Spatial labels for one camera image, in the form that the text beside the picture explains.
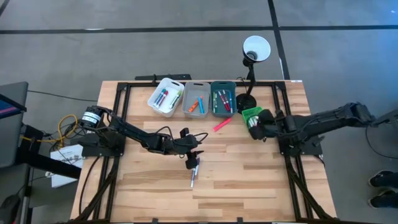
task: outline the lamp base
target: lamp base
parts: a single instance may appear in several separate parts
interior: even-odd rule
[[[238,109],[238,113],[242,113],[242,111],[254,108],[257,106],[256,99],[247,93],[239,94],[236,97],[236,108]]]

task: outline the concrete floor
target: concrete floor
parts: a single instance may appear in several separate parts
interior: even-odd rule
[[[280,26],[398,24],[394,0],[274,0],[274,4]],[[271,25],[266,0],[10,0],[0,17],[0,30]],[[31,90],[96,99],[103,80],[133,80],[153,73],[235,79],[247,73],[241,65],[241,44],[249,35],[262,35],[272,49],[270,58],[256,65],[256,78],[282,79],[270,30],[1,34],[0,83],[27,81]],[[397,30],[301,30],[282,31],[281,36],[290,77],[303,80],[313,113],[349,101],[365,103],[375,115],[398,108]],[[24,122],[54,131],[62,116],[79,116],[90,104],[29,93]],[[398,156],[396,142],[385,137],[386,130],[372,130],[371,141],[383,153]],[[326,172],[338,217],[396,223],[397,210],[368,207],[367,199],[377,190],[366,182],[380,169],[398,171],[397,161],[372,152],[363,129],[345,128],[325,136]],[[40,186],[49,186],[46,181],[38,180]],[[50,202],[44,197],[46,190],[37,190],[42,192],[37,205],[50,205],[34,209],[33,223],[68,220],[75,185],[53,190]]]

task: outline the desk lamp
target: desk lamp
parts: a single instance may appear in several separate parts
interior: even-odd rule
[[[256,78],[254,77],[253,64],[265,61],[271,54],[271,47],[266,39],[263,37],[253,35],[248,37],[243,43],[243,65],[249,68],[248,77],[250,80],[249,89],[246,93],[239,94],[236,97],[236,107],[238,113],[256,107],[256,99],[250,95]]]

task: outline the blue marker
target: blue marker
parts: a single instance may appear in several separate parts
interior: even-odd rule
[[[203,110],[203,105],[201,103],[201,98],[200,97],[198,97],[198,101],[199,101],[200,113],[205,113],[205,111]]]
[[[232,96],[231,96],[231,92],[229,92],[229,107],[231,108],[231,113],[232,113]]]
[[[156,100],[154,101],[154,105],[157,105],[157,103],[159,102],[159,100],[162,98],[163,93],[166,92],[166,89],[163,89],[161,93],[159,93],[159,96],[156,98]]]

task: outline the wooden table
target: wooden table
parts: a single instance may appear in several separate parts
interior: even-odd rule
[[[113,107],[116,85],[114,81],[103,82],[98,105]],[[286,81],[286,87],[292,114],[310,114],[303,83]],[[240,114],[217,133],[212,128],[222,118],[211,114],[206,119],[185,118],[181,104],[171,118],[165,118],[147,106],[154,89],[131,89],[127,122],[147,132],[170,126],[175,136],[185,127],[193,134],[208,132],[197,148],[205,152],[200,154],[195,185],[190,187],[192,171],[186,170],[184,159],[149,153],[128,139],[119,165],[112,222],[150,222],[152,218],[160,222],[232,222],[236,217],[253,222],[294,220],[285,162],[276,139],[265,143],[252,140]],[[244,87],[238,87],[236,92],[243,93]],[[255,86],[252,95],[258,106],[275,111],[271,88]],[[302,156],[302,160],[309,191],[326,212],[335,216],[323,164],[313,156]],[[71,218],[78,216],[81,188],[93,161],[94,158],[84,161]],[[89,176],[83,208],[97,191],[101,166],[102,158]],[[302,195],[299,189],[297,192],[304,217]],[[100,218],[104,217],[107,192],[103,198]]]

